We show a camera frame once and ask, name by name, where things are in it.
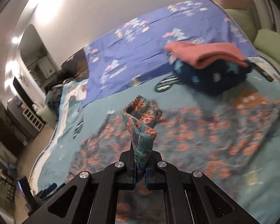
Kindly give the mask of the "floral fleece garment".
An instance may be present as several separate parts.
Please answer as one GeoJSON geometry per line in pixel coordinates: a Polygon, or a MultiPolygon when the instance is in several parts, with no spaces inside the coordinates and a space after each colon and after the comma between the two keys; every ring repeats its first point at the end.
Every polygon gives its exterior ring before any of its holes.
{"type": "Polygon", "coordinates": [[[95,173],[129,150],[131,132],[154,136],[153,149],[178,169],[200,170],[233,199],[245,199],[248,169],[272,133],[280,127],[280,100],[255,106],[224,107],[217,114],[198,107],[165,110],[156,117],[150,103],[140,120],[108,115],[96,133],[84,139],[70,164],[67,179],[80,171],[95,173]]]}

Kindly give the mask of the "dark clothes pile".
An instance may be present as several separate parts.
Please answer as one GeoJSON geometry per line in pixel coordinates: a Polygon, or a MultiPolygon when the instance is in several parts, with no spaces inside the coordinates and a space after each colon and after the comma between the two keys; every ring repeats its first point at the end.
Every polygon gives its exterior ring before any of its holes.
{"type": "Polygon", "coordinates": [[[73,74],[68,71],[60,70],[55,77],[44,86],[46,106],[50,109],[56,121],[59,117],[60,99],[62,97],[64,81],[72,78],[73,74]]]}

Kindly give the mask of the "teal patterned bed quilt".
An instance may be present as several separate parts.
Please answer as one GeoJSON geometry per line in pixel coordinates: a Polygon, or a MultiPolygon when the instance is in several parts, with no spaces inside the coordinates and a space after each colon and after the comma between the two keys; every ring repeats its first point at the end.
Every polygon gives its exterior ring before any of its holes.
{"type": "MultiPolygon", "coordinates": [[[[255,62],[275,80],[269,82],[258,72],[252,72],[247,81],[218,97],[204,95],[182,84],[173,84],[159,93],[155,91],[159,83],[173,82],[173,76],[164,75],[83,106],[87,80],[67,83],[60,99],[55,134],[31,172],[32,190],[39,192],[52,183],[60,185],[72,176],[79,168],[78,150],[82,142],[97,133],[106,119],[120,115],[120,110],[137,95],[152,100],[163,112],[197,106],[209,114],[222,113],[240,94],[244,94],[247,103],[252,100],[251,92],[263,100],[280,99],[279,72],[262,58],[255,58],[255,62]]],[[[280,117],[248,161],[240,164],[240,160],[236,155],[231,176],[226,180],[216,177],[214,182],[257,221],[275,223],[280,217],[280,117]]]]}

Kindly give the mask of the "green cushion left side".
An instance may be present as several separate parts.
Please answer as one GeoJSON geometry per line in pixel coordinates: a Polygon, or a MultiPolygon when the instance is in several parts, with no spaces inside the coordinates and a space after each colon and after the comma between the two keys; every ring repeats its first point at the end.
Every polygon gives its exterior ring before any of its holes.
{"type": "Polygon", "coordinates": [[[38,109],[37,115],[42,118],[50,128],[56,127],[57,120],[55,119],[53,112],[47,105],[43,108],[38,109]]]}

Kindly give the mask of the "green cushion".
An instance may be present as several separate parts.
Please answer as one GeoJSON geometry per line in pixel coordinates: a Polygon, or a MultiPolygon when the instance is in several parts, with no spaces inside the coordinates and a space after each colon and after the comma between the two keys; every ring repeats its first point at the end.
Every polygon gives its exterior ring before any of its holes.
{"type": "Polygon", "coordinates": [[[38,109],[37,115],[42,118],[50,128],[56,127],[57,120],[55,119],[53,112],[47,105],[43,108],[38,109]]]}
{"type": "Polygon", "coordinates": [[[280,34],[268,29],[257,32],[253,45],[280,64],[280,34]]]}
{"type": "Polygon", "coordinates": [[[224,9],[224,11],[239,25],[248,39],[253,43],[258,29],[256,28],[252,15],[247,10],[224,9]]]}

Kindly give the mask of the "white shelf rack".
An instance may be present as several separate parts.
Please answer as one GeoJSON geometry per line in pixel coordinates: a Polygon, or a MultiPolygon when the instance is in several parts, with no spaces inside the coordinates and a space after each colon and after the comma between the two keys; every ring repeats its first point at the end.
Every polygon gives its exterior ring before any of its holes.
{"type": "Polygon", "coordinates": [[[30,110],[30,108],[25,108],[22,114],[38,132],[43,129],[44,123],[30,110]]]}

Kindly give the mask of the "navy star fleece garment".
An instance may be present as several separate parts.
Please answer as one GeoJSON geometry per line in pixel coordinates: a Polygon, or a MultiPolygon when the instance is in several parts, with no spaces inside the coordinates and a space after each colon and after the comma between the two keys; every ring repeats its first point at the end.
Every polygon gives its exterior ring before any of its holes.
{"type": "Polygon", "coordinates": [[[210,96],[221,95],[244,82],[252,71],[250,64],[243,67],[221,59],[203,69],[195,69],[172,54],[168,56],[168,62],[179,81],[210,96]]]}

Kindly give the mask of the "pink folded garment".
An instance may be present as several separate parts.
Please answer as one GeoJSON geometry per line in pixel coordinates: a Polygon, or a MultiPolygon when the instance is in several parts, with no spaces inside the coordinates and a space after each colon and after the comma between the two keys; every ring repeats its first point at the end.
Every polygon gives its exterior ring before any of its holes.
{"type": "Polygon", "coordinates": [[[176,41],[168,43],[164,48],[177,59],[195,69],[204,69],[217,60],[225,60],[245,68],[248,67],[246,57],[232,43],[194,44],[176,41]]]}

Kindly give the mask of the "purple tree print sheet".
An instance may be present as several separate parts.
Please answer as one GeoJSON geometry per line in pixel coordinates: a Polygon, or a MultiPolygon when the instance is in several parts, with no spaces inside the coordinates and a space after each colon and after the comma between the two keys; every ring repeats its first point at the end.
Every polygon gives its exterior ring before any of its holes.
{"type": "Polygon", "coordinates": [[[165,45],[175,41],[232,43],[257,55],[240,27],[212,0],[189,0],[136,17],[85,45],[89,79],[83,105],[172,70],[165,45]]]}

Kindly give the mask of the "green cushion near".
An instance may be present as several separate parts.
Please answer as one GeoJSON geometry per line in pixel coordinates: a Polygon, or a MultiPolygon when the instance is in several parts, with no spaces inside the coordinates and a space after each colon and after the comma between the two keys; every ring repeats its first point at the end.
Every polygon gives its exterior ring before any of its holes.
{"type": "Polygon", "coordinates": [[[253,45],[280,64],[280,34],[268,29],[257,32],[253,45]]]}

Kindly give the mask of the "green cushion far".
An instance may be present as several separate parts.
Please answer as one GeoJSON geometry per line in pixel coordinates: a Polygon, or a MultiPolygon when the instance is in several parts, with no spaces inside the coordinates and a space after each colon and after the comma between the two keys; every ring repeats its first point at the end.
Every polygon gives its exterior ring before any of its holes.
{"type": "Polygon", "coordinates": [[[253,43],[258,29],[256,28],[252,15],[247,10],[224,9],[224,11],[239,25],[248,39],[253,43]]]}

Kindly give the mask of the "beige pillow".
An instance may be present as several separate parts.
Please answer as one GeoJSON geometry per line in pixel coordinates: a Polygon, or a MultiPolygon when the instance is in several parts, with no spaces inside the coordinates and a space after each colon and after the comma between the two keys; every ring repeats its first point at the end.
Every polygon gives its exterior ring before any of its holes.
{"type": "Polygon", "coordinates": [[[224,9],[240,9],[247,10],[251,0],[220,0],[219,4],[224,9]]]}

